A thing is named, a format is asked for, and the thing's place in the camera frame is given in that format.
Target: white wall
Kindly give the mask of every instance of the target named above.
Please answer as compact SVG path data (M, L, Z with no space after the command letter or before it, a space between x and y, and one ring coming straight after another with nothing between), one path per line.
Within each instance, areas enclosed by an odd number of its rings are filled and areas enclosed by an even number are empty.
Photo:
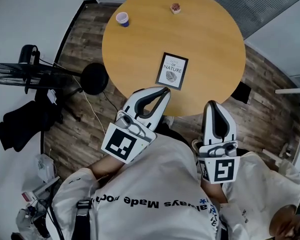
M24 45L54 61L84 0L0 0L0 63L18 63Z
M69 24L83 0L0 0L0 62L17 63L23 45L37 45L46 60L54 61ZM0 85L0 122L5 113L34 99L24 88ZM25 180L35 175L34 157L40 153L40 134L19 153L4 151L0 142L0 240L17 232L15 219L25 206Z
M300 0L245 40L288 76L300 75Z
M5 113L18 109L33 100L34 96L33 90L25 95L22 87L0 85L0 122ZM12 148L4 151L0 142L0 240L11 239L11 233L18 232L16 216L26 204L21 196L22 186L27 177L35 175L33 158L38 154L40 133L19 153Z

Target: black backpack strap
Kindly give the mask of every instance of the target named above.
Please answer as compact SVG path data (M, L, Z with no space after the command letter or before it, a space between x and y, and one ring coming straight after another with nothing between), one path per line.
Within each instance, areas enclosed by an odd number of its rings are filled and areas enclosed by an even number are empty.
M76 204L74 231L71 240L90 240L90 216L92 201L81 200Z
M228 226L221 219L219 221L221 226L220 240L229 240Z

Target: paper cup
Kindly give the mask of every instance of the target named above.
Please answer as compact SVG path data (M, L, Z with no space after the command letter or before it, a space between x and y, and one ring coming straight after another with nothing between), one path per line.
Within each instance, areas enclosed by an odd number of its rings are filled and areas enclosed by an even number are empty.
M119 12L116 17L116 21L123 27L129 26L129 16L126 12Z

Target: round wooden table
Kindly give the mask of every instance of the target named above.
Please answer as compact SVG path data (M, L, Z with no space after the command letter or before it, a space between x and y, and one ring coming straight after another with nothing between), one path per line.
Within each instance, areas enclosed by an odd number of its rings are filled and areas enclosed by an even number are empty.
M170 6L179 3L173 14ZM116 21L119 12L129 26ZM244 73L246 52L241 32L230 14L214 0L127 0L110 18L102 40L102 57L110 79L127 98L158 86L164 53L188 59L181 90L171 88L164 112L190 116L206 103L224 102Z

